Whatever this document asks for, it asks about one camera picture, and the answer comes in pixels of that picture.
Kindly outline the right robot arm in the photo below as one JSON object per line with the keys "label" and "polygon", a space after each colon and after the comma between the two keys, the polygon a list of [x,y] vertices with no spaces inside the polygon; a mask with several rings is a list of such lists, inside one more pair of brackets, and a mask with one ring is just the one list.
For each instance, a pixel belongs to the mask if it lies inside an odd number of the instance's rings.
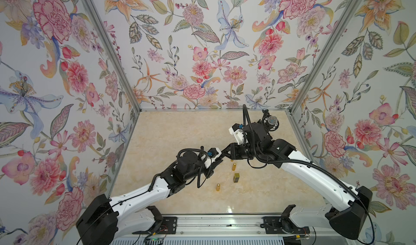
{"label": "right robot arm", "polygon": [[273,140],[270,132],[277,130],[279,122],[268,110],[263,110],[263,117],[257,122],[251,121],[247,106],[242,111],[242,124],[234,124],[229,129],[236,141],[223,150],[223,155],[234,161],[256,159],[264,167],[273,165],[296,176],[327,201],[325,206],[316,209],[288,205],[277,227],[287,234],[304,227],[331,228],[346,239],[358,241],[364,223],[370,220],[372,192],[341,181],[289,142]]}

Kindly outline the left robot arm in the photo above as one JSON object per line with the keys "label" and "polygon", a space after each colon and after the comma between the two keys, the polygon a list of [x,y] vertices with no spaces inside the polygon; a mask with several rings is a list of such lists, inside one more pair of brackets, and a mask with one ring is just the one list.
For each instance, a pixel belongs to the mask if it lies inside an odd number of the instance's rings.
{"label": "left robot arm", "polygon": [[222,163],[219,148],[183,149],[165,170],[153,176],[150,184],[130,193],[108,198],[97,196],[76,223],[79,245],[109,245],[130,232],[147,232],[160,222],[153,204],[178,193],[193,180],[203,185],[201,177],[210,178]]}

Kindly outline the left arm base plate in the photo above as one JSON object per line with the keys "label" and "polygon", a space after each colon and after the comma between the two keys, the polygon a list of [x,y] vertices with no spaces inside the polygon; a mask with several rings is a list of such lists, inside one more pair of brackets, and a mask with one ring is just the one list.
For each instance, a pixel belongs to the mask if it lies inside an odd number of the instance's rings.
{"label": "left arm base plate", "polygon": [[162,220],[156,220],[155,223],[145,231],[137,231],[133,232],[133,234],[163,234],[163,235],[171,235],[176,234],[178,226],[178,218],[177,217],[163,217]]}

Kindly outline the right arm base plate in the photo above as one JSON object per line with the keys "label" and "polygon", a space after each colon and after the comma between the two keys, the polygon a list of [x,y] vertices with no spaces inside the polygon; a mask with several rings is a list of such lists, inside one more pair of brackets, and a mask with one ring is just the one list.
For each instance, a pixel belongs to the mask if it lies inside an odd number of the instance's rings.
{"label": "right arm base plate", "polygon": [[308,227],[297,227],[290,220],[280,216],[265,216],[260,227],[265,229],[266,234],[310,234]]}

